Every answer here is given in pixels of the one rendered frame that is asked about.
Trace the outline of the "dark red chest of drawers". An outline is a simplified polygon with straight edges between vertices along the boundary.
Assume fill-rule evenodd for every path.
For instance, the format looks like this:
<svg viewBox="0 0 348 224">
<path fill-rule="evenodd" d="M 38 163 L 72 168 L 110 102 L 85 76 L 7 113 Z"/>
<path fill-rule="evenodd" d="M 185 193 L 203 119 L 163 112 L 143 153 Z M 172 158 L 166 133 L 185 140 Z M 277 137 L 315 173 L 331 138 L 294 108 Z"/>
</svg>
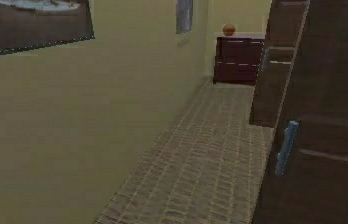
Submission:
<svg viewBox="0 0 348 224">
<path fill-rule="evenodd" d="M 220 36 L 214 58 L 213 83 L 254 85 L 261 62 L 261 36 Z"/>
</svg>

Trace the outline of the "orange ball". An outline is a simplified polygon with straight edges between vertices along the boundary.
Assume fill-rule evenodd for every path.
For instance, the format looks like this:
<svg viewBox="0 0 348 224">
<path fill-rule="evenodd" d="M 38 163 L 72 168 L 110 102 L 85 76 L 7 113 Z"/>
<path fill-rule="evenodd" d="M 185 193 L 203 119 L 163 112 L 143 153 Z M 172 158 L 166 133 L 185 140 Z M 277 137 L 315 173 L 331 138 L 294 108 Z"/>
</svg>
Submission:
<svg viewBox="0 0 348 224">
<path fill-rule="evenodd" d="M 233 24 L 225 24 L 223 27 L 223 34 L 225 36 L 232 36 L 236 31 L 236 28 Z"/>
</svg>

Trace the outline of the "grey framed wall picture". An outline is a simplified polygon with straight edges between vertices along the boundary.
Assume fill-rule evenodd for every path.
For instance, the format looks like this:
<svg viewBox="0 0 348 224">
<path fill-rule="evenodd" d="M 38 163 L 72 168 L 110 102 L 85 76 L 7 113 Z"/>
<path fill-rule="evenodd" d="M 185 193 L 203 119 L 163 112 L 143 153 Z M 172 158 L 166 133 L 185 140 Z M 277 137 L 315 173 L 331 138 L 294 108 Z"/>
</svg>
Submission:
<svg viewBox="0 0 348 224">
<path fill-rule="evenodd" d="M 191 30 L 193 17 L 193 0 L 176 0 L 176 33 Z"/>
</svg>

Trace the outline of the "dark brown framed wall picture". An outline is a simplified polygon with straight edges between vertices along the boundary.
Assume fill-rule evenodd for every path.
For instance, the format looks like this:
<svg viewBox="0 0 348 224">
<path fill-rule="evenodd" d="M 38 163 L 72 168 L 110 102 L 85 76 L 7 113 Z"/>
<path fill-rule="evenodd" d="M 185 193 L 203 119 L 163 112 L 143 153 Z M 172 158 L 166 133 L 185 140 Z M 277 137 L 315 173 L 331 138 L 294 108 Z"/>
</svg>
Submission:
<svg viewBox="0 0 348 224">
<path fill-rule="evenodd" d="M 89 0 L 0 0 L 0 55 L 93 38 Z"/>
</svg>

